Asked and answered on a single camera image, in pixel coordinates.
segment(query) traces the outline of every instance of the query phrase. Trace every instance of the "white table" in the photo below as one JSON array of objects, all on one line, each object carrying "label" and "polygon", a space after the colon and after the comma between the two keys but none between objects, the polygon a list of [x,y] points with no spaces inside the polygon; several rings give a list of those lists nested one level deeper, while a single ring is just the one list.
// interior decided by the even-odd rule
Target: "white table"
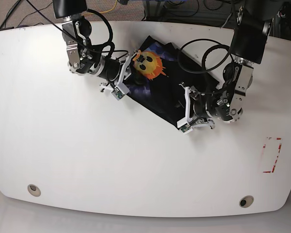
[{"label": "white table", "polygon": [[[230,44],[233,31],[155,22],[111,22],[117,49],[148,35],[182,46]],[[92,24],[93,44],[107,38]],[[212,44],[186,51],[200,61]],[[216,51],[207,66],[221,60]],[[0,191],[72,210],[130,216],[227,216],[274,211],[291,189],[291,42],[269,38],[254,65],[244,115],[187,136],[129,97],[99,92],[100,78],[69,72],[54,27],[0,32]],[[221,78],[224,66],[213,75]],[[282,148],[274,173],[278,142]],[[263,151],[266,143],[268,150]],[[41,196],[29,194],[35,184]],[[241,208],[251,195],[254,203]]]}]

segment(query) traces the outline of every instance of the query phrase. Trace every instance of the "gray carpet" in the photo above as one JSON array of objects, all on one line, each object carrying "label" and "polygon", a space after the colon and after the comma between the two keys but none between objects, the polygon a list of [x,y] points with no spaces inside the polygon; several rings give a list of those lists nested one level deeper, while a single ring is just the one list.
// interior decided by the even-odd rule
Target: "gray carpet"
[{"label": "gray carpet", "polygon": [[[217,8],[221,3],[215,0],[205,0],[207,6],[210,8]],[[0,0],[0,24],[5,19],[7,12],[13,6],[16,0]],[[34,4],[38,9],[42,9],[49,5],[52,0],[31,0],[31,3]],[[86,0],[87,6],[96,11],[106,11],[111,9],[115,0]],[[186,3],[174,7],[167,3],[168,8],[175,8],[184,11],[195,11],[198,8],[199,3],[199,12],[208,11],[203,3],[203,0],[188,0]],[[230,6],[229,4],[225,4],[219,11],[229,12]],[[14,13],[9,18],[6,27],[16,27],[21,20],[29,13],[34,12],[34,9],[29,6],[29,4],[23,0],[23,2],[19,5],[19,7],[14,11]],[[53,5],[43,10],[42,13],[52,20],[55,23],[62,22],[61,19],[55,19],[53,12]],[[117,4],[116,8],[104,14],[105,17],[110,21],[140,21],[144,17],[144,7],[141,0],[130,0],[128,5],[123,6],[121,4]],[[97,16],[88,16],[87,19],[89,21],[100,20]],[[48,24],[46,20],[44,20],[38,13],[28,16],[23,22],[22,25],[33,26],[37,23]]]}]

